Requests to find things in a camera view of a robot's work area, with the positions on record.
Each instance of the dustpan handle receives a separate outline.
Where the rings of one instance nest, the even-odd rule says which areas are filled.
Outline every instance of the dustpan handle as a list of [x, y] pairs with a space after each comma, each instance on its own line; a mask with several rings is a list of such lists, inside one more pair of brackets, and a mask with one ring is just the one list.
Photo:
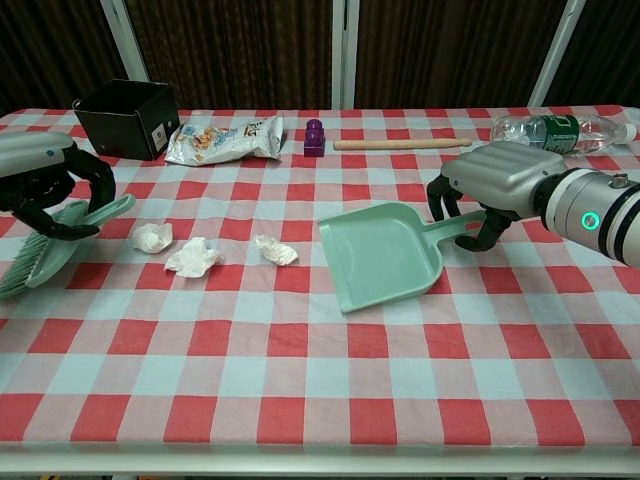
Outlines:
[[[466, 213], [459, 217], [429, 223], [424, 226], [423, 235], [428, 237], [429, 243], [438, 244], [447, 238], [477, 232], [480, 230], [480, 226], [485, 218], [486, 213], [484, 210], [476, 210], [475, 212]], [[469, 229], [468, 227], [472, 223], [478, 223], [477, 228]]]

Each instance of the green brush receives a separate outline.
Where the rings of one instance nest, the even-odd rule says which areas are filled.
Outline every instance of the green brush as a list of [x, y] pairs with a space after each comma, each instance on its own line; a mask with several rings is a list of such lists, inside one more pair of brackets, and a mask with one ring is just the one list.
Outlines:
[[[127, 194], [87, 215], [88, 204], [73, 202], [54, 213], [54, 221], [65, 225], [100, 226], [129, 210], [136, 199]], [[0, 300], [35, 288], [54, 276], [69, 261], [80, 240], [66, 241], [33, 232], [0, 282]]]

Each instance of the green indicator light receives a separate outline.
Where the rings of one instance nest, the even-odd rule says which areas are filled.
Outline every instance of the green indicator light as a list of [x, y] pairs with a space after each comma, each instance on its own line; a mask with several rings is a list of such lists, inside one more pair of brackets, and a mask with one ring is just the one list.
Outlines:
[[587, 212], [582, 216], [582, 226], [587, 230], [595, 230], [600, 226], [600, 217], [596, 212]]

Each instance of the snack bag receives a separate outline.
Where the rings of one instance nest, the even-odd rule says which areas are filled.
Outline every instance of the snack bag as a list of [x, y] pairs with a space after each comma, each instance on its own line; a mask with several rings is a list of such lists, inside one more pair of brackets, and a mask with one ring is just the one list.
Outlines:
[[233, 129], [182, 124], [171, 135], [165, 158], [190, 166], [229, 162], [248, 155], [279, 159], [283, 125], [280, 115]]

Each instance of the purple block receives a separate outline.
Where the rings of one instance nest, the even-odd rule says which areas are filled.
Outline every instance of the purple block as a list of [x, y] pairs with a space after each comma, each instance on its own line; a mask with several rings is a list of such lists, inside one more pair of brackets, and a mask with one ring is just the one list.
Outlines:
[[307, 122], [304, 132], [304, 156], [324, 157], [324, 128], [317, 118]]

